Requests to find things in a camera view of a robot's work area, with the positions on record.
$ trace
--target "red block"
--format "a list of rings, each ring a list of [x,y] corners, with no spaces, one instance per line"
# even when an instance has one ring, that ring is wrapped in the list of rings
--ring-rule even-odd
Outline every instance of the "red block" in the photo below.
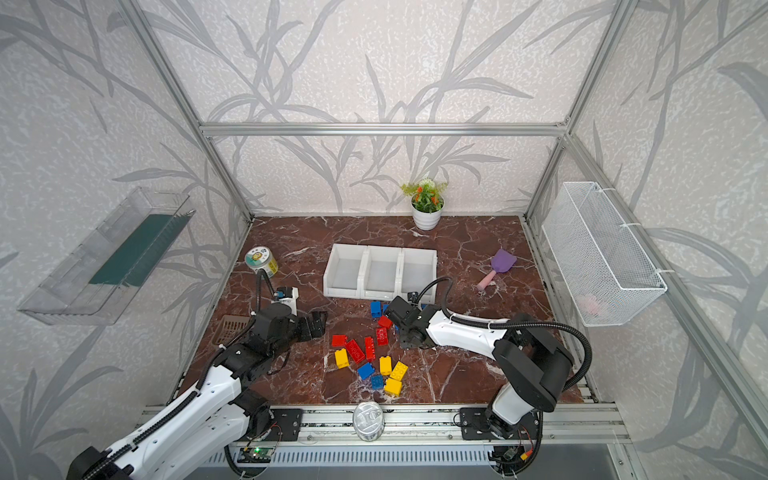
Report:
[[[331,346],[344,346],[346,343],[346,335],[334,335],[331,337]]]
[[[352,356],[352,360],[355,363],[362,362],[362,359],[366,358],[365,354],[360,349],[360,345],[355,340],[350,340],[346,343],[346,351]]]
[[[379,345],[389,345],[389,338],[386,335],[386,328],[381,327],[376,329],[376,342]]]
[[[392,325],[392,320],[390,320],[387,315],[382,315],[382,317],[379,319],[379,326],[383,326],[384,328],[388,329]]]
[[[366,337],[366,359],[372,362],[376,359],[376,351],[373,349],[373,337]]]

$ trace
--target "black mounting plate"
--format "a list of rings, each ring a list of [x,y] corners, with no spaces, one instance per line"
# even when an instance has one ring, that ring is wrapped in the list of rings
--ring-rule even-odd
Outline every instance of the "black mounting plate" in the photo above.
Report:
[[[273,423],[276,423],[277,427],[273,427],[269,435],[267,435],[263,442],[295,442],[299,439],[299,430],[301,430],[301,415],[302,409],[274,409],[272,413],[275,415]]]
[[[491,433],[491,429],[488,426],[488,418],[485,416],[485,410],[487,407],[480,408],[464,408],[458,410],[458,423],[462,427],[462,439],[464,440],[499,440],[499,438]],[[512,434],[510,440],[517,441],[520,439],[520,435],[524,440],[528,440],[528,436],[522,431],[522,427],[528,430],[532,439],[536,438],[536,432],[541,425],[536,425],[536,418],[533,413],[526,413],[518,423],[520,427],[519,434],[515,432]]]

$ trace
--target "yellow block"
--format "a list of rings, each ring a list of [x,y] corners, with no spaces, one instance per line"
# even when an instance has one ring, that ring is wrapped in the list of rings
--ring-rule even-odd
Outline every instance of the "yellow block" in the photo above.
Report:
[[[336,351],[336,366],[340,369],[349,366],[349,358],[346,356],[346,349]]]
[[[379,370],[381,370],[382,375],[389,375],[390,373],[392,373],[392,357],[391,356],[379,357]]]
[[[384,385],[385,392],[387,392],[390,395],[400,396],[400,390],[402,390],[402,382],[393,380],[392,377],[389,377],[386,380],[386,385]]]
[[[402,380],[402,377],[406,374],[408,371],[408,366],[403,362],[397,362],[397,365],[395,365],[395,369],[392,371],[391,374],[389,374],[389,378],[395,379],[398,382]]]

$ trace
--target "robotic arm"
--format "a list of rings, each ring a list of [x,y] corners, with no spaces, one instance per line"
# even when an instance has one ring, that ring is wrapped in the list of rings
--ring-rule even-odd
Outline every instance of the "robotic arm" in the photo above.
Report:
[[[442,305],[420,309],[421,296],[440,281],[449,281]],[[268,279],[267,285],[276,302],[263,310],[257,304],[243,333],[227,347],[220,346],[194,386],[151,421],[103,452],[93,447],[86,449],[71,463],[67,480],[181,480],[231,442],[243,436],[263,439],[273,421],[270,404],[248,387],[269,374],[278,356],[290,354],[291,345],[322,336],[327,318],[324,312],[299,318],[298,290],[275,292]],[[486,431],[500,439],[511,439],[525,415],[552,412],[560,394],[584,376],[591,362],[589,342],[570,326],[538,322],[521,313],[503,322],[453,313],[445,305],[451,285],[451,279],[443,277],[430,283],[418,296],[414,294],[411,303],[396,297],[386,314],[398,326],[403,348],[455,346],[494,359],[508,382],[485,411]],[[585,359],[570,378],[573,357],[546,330],[551,327],[575,335],[584,345]],[[528,464],[540,443],[537,442]],[[514,462],[499,462],[512,465],[512,472],[522,470]]]

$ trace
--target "white wire mesh basket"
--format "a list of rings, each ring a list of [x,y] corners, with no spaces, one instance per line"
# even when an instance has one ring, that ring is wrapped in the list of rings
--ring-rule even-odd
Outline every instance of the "white wire mesh basket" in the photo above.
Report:
[[[542,230],[586,326],[623,325],[667,291],[595,182],[564,182]]]

